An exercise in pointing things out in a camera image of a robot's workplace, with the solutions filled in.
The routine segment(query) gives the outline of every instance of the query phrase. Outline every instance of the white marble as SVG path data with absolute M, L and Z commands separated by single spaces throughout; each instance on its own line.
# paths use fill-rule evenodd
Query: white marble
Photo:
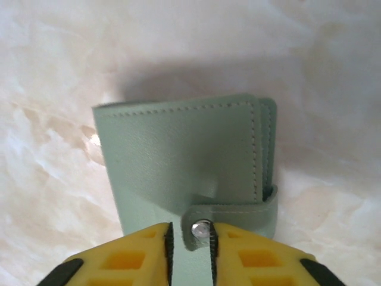
M 276 239 L 381 284 L 379 0 L 1 0 L 0 86 L 0 285 L 121 236 L 91 106 L 243 91 L 279 106 Z

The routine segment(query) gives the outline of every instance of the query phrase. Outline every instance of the wallet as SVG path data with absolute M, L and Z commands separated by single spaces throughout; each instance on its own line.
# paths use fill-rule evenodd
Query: wallet
M 208 285 L 207 220 L 274 235 L 276 104 L 249 94 L 93 109 L 124 234 L 173 222 L 173 285 Z

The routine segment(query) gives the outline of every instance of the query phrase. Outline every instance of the clamp jaw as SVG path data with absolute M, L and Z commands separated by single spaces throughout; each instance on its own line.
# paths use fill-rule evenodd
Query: clamp jaw
M 173 225 L 159 223 L 69 257 L 38 286 L 171 286 Z M 311 254 L 210 223 L 213 286 L 345 286 Z

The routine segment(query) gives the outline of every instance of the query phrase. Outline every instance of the mint green wallet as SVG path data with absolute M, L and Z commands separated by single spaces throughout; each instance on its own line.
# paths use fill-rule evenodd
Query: mint green wallet
M 93 109 L 125 234 L 174 223 L 173 285 L 210 285 L 199 220 L 274 235 L 276 105 L 252 95 Z

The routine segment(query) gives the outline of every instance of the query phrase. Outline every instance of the snap button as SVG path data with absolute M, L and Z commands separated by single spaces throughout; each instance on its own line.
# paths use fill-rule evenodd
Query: snap button
M 210 236 L 210 221 L 206 220 L 206 219 L 201 219 L 201 220 L 195 222 L 192 225 L 191 232 L 195 238 L 198 238 L 198 239 L 209 238 L 209 236 Z

